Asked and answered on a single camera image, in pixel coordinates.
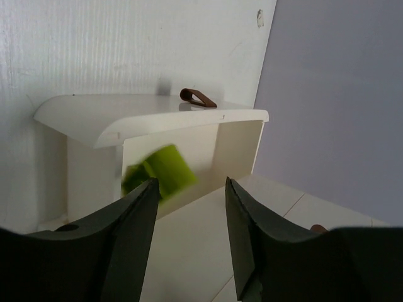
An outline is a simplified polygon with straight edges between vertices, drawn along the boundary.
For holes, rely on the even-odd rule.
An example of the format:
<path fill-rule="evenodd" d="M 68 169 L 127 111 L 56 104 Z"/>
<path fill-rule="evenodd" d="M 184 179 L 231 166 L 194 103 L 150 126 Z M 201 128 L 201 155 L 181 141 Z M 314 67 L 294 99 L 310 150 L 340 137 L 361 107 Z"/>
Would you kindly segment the lime sloped lego brick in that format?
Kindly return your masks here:
<path fill-rule="evenodd" d="M 122 179 L 122 194 L 127 195 L 151 178 L 158 180 L 163 201 L 197 183 L 195 173 L 173 144 L 152 152 L 138 164 L 129 165 Z"/>

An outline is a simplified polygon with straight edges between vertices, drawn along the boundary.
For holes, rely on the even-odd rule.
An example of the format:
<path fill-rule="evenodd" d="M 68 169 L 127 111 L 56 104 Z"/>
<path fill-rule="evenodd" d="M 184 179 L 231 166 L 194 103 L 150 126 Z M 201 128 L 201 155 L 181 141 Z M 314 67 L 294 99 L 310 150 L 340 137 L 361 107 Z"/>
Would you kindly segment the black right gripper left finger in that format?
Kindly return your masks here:
<path fill-rule="evenodd" d="M 54 231 L 1 230 L 2 301 L 138 301 L 159 204 L 149 179 Z"/>

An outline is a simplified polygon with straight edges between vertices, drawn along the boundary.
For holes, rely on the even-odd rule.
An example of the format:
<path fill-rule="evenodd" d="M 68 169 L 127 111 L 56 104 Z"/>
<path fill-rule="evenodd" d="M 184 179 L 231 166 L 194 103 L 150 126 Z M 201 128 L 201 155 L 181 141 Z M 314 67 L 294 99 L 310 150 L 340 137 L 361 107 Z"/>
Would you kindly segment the white bottom cabinet drawer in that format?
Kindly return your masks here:
<path fill-rule="evenodd" d="M 34 118 L 67 139 L 67 211 L 42 223 L 55 230 L 120 198 L 129 165 L 173 144 L 195 185 L 163 202 L 158 217 L 252 174 L 268 112 L 219 101 L 197 106 L 178 96 L 75 95 L 44 102 Z"/>

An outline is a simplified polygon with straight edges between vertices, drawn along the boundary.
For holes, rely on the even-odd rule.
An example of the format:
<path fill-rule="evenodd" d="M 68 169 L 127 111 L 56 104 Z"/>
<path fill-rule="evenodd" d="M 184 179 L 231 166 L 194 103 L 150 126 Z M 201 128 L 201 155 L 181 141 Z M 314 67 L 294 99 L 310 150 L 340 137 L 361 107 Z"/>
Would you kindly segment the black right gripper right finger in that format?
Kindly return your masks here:
<path fill-rule="evenodd" d="M 238 301 L 401 301 L 402 229 L 300 227 L 227 178 Z"/>

